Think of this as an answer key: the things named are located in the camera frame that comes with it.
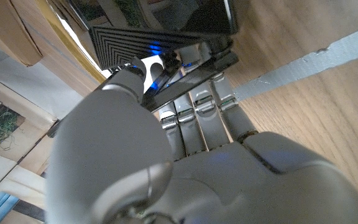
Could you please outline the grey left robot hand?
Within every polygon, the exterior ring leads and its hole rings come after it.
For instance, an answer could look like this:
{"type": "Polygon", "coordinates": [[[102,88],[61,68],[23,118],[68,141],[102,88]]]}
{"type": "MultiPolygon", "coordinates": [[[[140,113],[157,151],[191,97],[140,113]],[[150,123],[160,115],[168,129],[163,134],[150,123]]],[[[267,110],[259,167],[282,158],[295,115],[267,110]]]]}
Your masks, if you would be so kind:
{"type": "Polygon", "coordinates": [[[175,160],[142,107],[138,58],[61,122],[48,223],[358,223],[358,191],[324,157],[236,120],[236,140],[175,160]]]}

